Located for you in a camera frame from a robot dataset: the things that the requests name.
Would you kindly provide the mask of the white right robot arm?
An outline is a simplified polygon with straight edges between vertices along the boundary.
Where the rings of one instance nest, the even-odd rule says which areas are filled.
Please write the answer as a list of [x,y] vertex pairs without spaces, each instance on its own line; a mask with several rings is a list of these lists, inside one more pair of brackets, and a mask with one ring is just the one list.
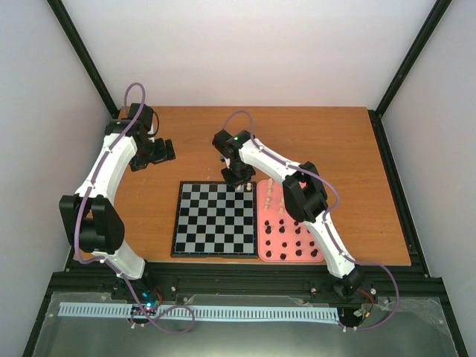
[[332,222],[324,188],[327,181],[319,176],[315,165],[285,158],[246,130],[231,135],[222,129],[214,135],[212,145],[225,162],[222,176],[230,186],[248,183],[257,170],[281,185],[287,214],[303,223],[321,248],[328,272],[335,278],[335,296],[349,301],[360,289],[364,274]]

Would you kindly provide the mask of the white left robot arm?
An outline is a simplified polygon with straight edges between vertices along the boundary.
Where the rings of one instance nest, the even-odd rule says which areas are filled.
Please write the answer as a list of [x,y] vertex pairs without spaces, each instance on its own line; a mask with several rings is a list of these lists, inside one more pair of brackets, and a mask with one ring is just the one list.
[[111,120],[106,126],[100,154],[86,180],[75,194],[64,195],[59,201],[68,242],[77,260],[110,265],[118,277],[130,280],[129,291],[141,300],[153,294],[155,281],[144,273],[145,259],[126,242],[125,225],[114,202],[127,169],[136,172],[175,159],[172,141],[157,138],[158,128],[155,110],[133,103],[125,118]]

